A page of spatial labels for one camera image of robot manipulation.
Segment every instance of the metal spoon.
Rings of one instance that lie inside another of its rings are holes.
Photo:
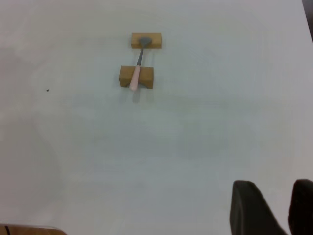
[[[143,50],[144,48],[150,44],[152,41],[151,38],[148,38],[148,37],[142,37],[139,39],[139,42],[141,44],[141,53],[140,53],[140,56],[139,56],[139,59],[138,59],[138,63],[137,63],[137,66],[135,68],[135,71],[134,71],[134,74],[133,74],[133,77],[132,77],[132,80],[131,80],[131,83],[129,85],[129,88],[135,92],[138,88],[138,81],[139,81],[139,74],[140,74],[140,66],[141,66],[141,61],[142,61],[142,54],[143,54]]]

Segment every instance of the white surface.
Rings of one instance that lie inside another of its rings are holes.
[[[118,81],[132,32],[163,34],[138,94]],[[287,230],[313,179],[312,64],[299,0],[1,0],[0,221],[225,235],[244,179]]]

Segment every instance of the wooden block with notch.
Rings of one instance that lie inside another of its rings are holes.
[[[129,86],[135,66],[121,66],[121,71],[119,73],[119,83],[121,87]],[[148,89],[153,88],[153,67],[141,67],[139,75],[139,84],[145,86]]]
[[[141,37],[149,37],[152,42],[146,48],[162,48],[162,34],[161,33],[133,33],[132,34],[132,48],[141,48],[139,39]]]

